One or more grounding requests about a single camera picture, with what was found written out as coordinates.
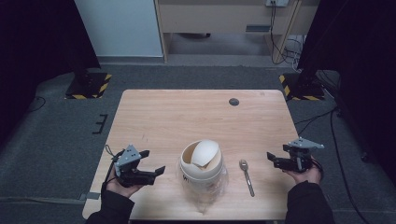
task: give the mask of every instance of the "sleeve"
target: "sleeve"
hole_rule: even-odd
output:
[[[288,194],[286,224],[333,224],[332,209],[327,204],[318,184],[303,183],[294,186]]]
[[[126,224],[134,208],[134,202],[112,191],[102,194],[102,206],[99,212],[92,213],[86,224]]]

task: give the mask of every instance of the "black curtain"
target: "black curtain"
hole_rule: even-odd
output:
[[[344,118],[396,184],[395,40],[396,1],[321,0],[299,67],[340,74]]]
[[[100,67],[73,0],[0,0],[0,145],[42,81]]]

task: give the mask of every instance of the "black circular mark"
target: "black circular mark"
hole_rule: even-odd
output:
[[[228,101],[228,103],[230,103],[230,105],[239,105],[238,99],[235,98],[231,98],[230,101]]]

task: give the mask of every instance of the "yellow and black hazard tape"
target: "yellow and black hazard tape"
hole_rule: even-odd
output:
[[[324,97],[309,96],[309,95],[308,96],[298,96],[298,97],[293,96],[290,92],[290,87],[289,87],[288,82],[285,79],[285,77],[280,76],[279,79],[280,79],[280,82],[282,83],[282,87],[283,87],[283,90],[285,91],[287,100],[312,100],[312,101],[314,101],[314,100],[323,100],[324,99]]]
[[[91,94],[85,94],[85,93],[80,93],[76,92],[76,94],[70,94],[66,95],[66,99],[77,99],[77,100],[83,100],[83,99],[92,99],[92,98],[101,98],[103,94],[105,93],[105,90],[107,88],[108,82],[111,79],[110,74],[106,74],[104,77],[102,83],[97,87],[97,91]]]

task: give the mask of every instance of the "black cable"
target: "black cable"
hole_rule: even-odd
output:
[[[116,162],[119,159],[119,156],[125,151],[125,149],[123,149],[121,152],[117,153],[116,155],[113,154],[113,152],[111,151],[111,148],[108,144],[105,145],[105,149],[106,149],[106,152],[113,157],[113,158],[111,158],[111,165],[110,165],[110,168],[108,168],[107,175],[105,178],[105,182],[108,183],[110,180],[112,180],[112,179],[108,180],[108,177],[110,176],[111,170],[113,169],[114,162]]]
[[[293,51],[293,50],[289,50],[289,49],[284,49],[287,53],[292,53],[292,54],[297,54],[297,55],[301,55],[301,53],[297,52],[297,51]]]
[[[275,1],[271,1],[271,6],[272,6],[272,10],[271,10],[271,28],[270,28],[270,36],[271,36],[271,42],[272,42],[272,52],[271,52],[271,61],[273,64],[281,64],[283,62],[286,61],[286,58],[284,57],[284,55],[280,52],[280,49],[277,47],[277,45],[275,44],[274,41],[274,34],[273,34],[273,28],[274,28],[274,23],[275,23],[275,15],[276,15],[276,2]],[[275,49],[277,49],[277,51],[279,52],[279,54],[282,56],[282,61],[280,63],[276,63],[274,61],[274,52]]]
[[[41,106],[39,106],[39,107],[36,108],[36,109],[28,110],[28,111],[27,111],[28,113],[32,113],[32,112],[35,112],[35,111],[41,109],[41,108],[46,104],[46,102],[47,102],[46,99],[44,99],[44,97],[41,97],[41,96],[37,96],[35,99],[36,99],[37,101],[41,99],[41,100],[43,100],[43,103],[41,104]]]
[[[271,36],[271,41],[272,41],[272,55],[271,55],[271,60],[273,64],[281,64],[283,62],[286,61],[285,55],[280,51],[279,47],[275,44],[274,41],[274,34],[273,34],[273,28],[274,28],[274,24],[275,24],[275,17],[276,17],[276,1],[271,1],[271,6],[272,6],[272,11],[271,11],[271,28],[270,28],[270,36]],[[297,7],[294,9],[293,14],[291,15],[291,17],[294,17],[294,14],[296,13]],[[288,30],[291,27],[291,21],[289,23],[288,26]],[[276,63],[274,61],[274,51],[275,49],[279,52],[279,55],[282,56],[282,61],[280,63]]]
[[[337,84],[334,83],[334,81],[329,78],[329,75],[327,73],[325,73],[324,70],[321,70],[322,74],[326,77],[327,81],[322,79],[322,81],[328,83],[330,86],[332,86],[333,89],[335,89],[336,91],[338,91],[339,89],[339,82],[340,82],[340,78],[338,78]]]
[[[110,181],[112,181],[113,179],[117,178],[116,176],[114,176],[113,178],[107,180],[107,183],[109,183]]]
[[[370,224],[370,222],[368,222],[368,221],[366,220],[366,218],[364,218],[364,216],[361,214],[361,211],[359,211],[359,208],[358,208],[358,206],[355,204],[355,201],[353,200],[352,195],[351,195],[351,193],[350,193],[349,185],[348,185],[348,183],[347,183],[346,174],[345,174],[345,172],[344,172],[343,163],[341,163],[341,157],[340,157],[340,152],[339,152],[339,150],[338,150],[337,139],[335,138],[334,127],[333,127],[333,125],[332,125],[332,114],[330,115],[330,125],[331,125],[331,127],[332,127],[332,140],[334,141],[335,152],[336,152],[336,154],[337,154],[337,160],[338,160],[338,164],[340,165],[341,175],[342,175],[343,180],[344,180],[344,185],[345,185],[345,187],[346,187],[347,196],[348,196],[348,198],[349,198],[349,200],[350,200],[350,202],[351,202],[353,208],[355,209],[355,211],[358,213],[359,217],[361,218],[361,220],[363,220],[364,223]]]
[[[283,63],[292,64],[293,62],[288,62],[287,59],[294,59],[294,57],[289,56],[290,50],[285,49],[285,51],[286,51],[286,54],[284,54],[284,53],[282,54],[282,56],[284,57],[284,60],[283,60],[282,62],[283,62]]]
[[[323,88],[327,89],[328,91],[335,91],[335,92],[338,92],[337,87],[334,86],[331,82],[325,80],[323,77],[320,77],[320,76],[317,76],[317,78],[318,78],[318,80],[319,80],[319,82],[320,82],[320,85],[321,85]]]
[[[322,180],[324,178],[323,166],[315,159],[311,158],[311,161],[318,168],[318,170],[320,171],[320,180]]]
[[[292,40],[292,41],[294,41],[294,42],[297,42],[299,45],[301,45],[301,42],[298,41],[298,40],[296,40],[296,39],[288,39],[288,40]]]
[[[331,111],[329,111],[329,112],[326,112],[326,113],[324,113],[324,114],[314,116],[314,117],[311,118],[311,119],[305,119],[305,120],[301,120],[301,121],[295,122],[294,125],[297,125],[297,124],[299,124],[299,123],[303,123],[303,122],[309,121],[309,122],[305,125],[305,127],[298,133],[298,135],[300,135],[303,131],[305,131],[305,129],[308,127],[308,125],[309,125],[310,123],[312,123],[314,120],[316,120],[316,119],[318,119],[318,118],[321,118],[321,117],[324,117],[324,116],[326,116],[326,115],[332,113],[334,110],[335,110],[335,109],[333,109],[333,110],[331,110]]]

